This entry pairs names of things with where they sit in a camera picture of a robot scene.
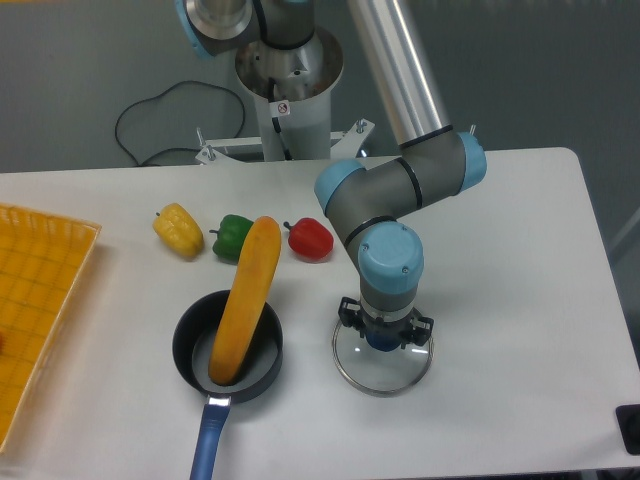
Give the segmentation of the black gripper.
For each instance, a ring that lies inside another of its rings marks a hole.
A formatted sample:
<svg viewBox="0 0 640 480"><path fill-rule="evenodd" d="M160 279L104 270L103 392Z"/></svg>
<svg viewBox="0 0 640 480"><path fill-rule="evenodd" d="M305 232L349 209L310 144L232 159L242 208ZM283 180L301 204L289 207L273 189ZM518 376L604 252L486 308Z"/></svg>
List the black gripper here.
<svg viewBox="0 0 640 480"><path fill-rule="evenodd" d="M412 303L396 311L374 308L365 299L343 297L338 308L341 325L354 330L372 348L424 346L432 337L434 320L422 316Z"/></svg>

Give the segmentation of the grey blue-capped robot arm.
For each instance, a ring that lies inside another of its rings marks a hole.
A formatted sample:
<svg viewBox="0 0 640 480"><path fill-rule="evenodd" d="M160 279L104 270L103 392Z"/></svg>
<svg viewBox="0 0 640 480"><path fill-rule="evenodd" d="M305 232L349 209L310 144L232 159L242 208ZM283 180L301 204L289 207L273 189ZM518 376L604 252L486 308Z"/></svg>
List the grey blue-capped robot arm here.
<svg viewBox="0 0 640 480"><path fill-rule="evenodd" d="M198 54L235 52L266 160L334 156L330 92L342 50L316 24L312 2L179 1L175 8ZM487 162L477 139L450 124L407 3L352 1L349 11L400 154L372 169L336 160L314 191L360 276L360 297L342 301L340 321L388 352L425 344L433 328L414 306L422 244L401 218L477 185Z"/></svg>

